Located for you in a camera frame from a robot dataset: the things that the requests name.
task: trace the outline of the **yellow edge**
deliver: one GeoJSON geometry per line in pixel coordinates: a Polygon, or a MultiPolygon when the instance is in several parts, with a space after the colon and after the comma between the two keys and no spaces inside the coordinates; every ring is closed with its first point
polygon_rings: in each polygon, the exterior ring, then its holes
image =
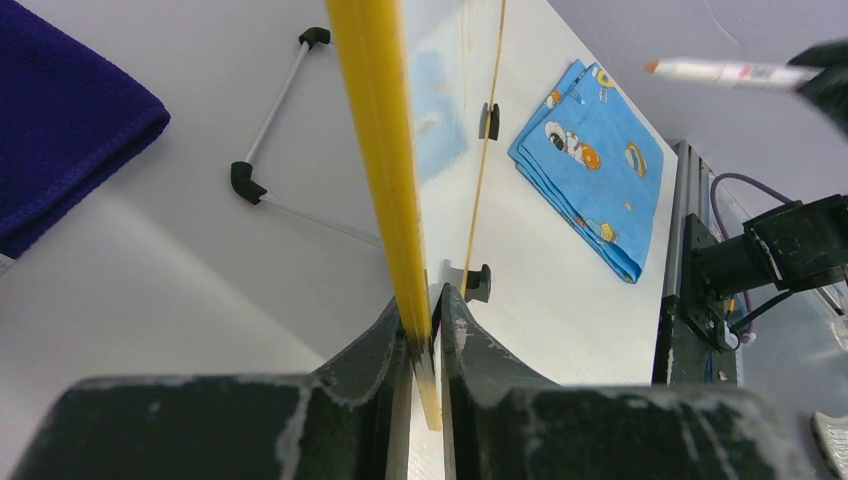
{"type": "Polygon", "coordinates": [[[400,2],[326,4],[421,403],[428,427],[440,430],[435,378],[427,375],[433,332],[400,2]]]}
{"type": "MultiPolygon", "coordinates": [[[[506,0],[501,0],[501,24],[498,31],[498,51],[495,56],[495,73],[492,76],[492,92],[489,95],[489,105],[495,104],[495,87],[498,84],[498,70],[501,64],[501,48],[503,47],[503,29],[506,20],[506,0]]],[[[486,168],[486,153],[489,149],[489,128],[491,128],[491,116],[486,120],[486,135],[483,136],[483,158],[480,161],[480,173],[477,177],[477,193],[474,196],[474,212],[471,214],[471,233],[468,235],[468,252],[465,255],[465,273],[462,275],[462,296],[465,296],[468,270],[471,268],[471,253],[474,250],[474,235],[477,232],[477,210],[480,207],[480,194],[483,191],[483,172],[486,168]]]]}

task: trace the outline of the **marker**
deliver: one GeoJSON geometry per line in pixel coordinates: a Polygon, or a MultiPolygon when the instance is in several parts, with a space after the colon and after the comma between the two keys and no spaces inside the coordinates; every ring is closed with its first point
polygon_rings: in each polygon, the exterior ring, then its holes
{"type": "Polygon", "coordinates": [[[728,88],[785,91],[795,90],[809,82],[822,69],[672,58],[645,65],[645,72],[671,80],[688,80],[728,88]]]}

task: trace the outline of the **dark blue towel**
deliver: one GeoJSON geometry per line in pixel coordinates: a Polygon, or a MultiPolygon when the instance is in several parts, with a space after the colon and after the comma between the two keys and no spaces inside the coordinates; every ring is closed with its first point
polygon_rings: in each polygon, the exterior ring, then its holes
{"type": "Polygon", "coordinates": [[[170,118],[118,67],[0,0],[0,254],[18,258],[170,118]]]}

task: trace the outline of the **purple cable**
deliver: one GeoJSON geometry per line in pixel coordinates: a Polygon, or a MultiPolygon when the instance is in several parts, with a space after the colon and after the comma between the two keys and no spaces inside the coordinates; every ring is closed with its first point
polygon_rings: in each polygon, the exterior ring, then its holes
{"type": "MultiPolygon", "coordinates": [[[[718,188],[719,182],[721,182],[725,178],[735,178],[736,180],[742,180],[743,182],[760,189],[761,191],[771,195],[773,198],[775,198],[776,200],[780,200],[783,203],[789,203],[792,201],[792,199],[790,199],[786,195],[747,175],[742,175],[741,173],[722,173],[721,175],[717,176],[715,180],[713,180],[713,184],[712,186],[710,186],[710,205],[713,207],[713,215],[715,215],[716,217],[718,229],[721,230],[721,236],[724,240],[727,240],[727,228],[724,226],[724,222],[721,219],[721,214],[718,211],[718,202],[716,201],[716,189],[718,188]]],[[[742,292],[742,297],[745,299],[745,310],[750,312],[751,296],[748,294],[747,291],[745,291],[742,292]]],[[[751,322],[749,324],[748,332],[750,333],[753,330],[754,322],[751,322]]]]}

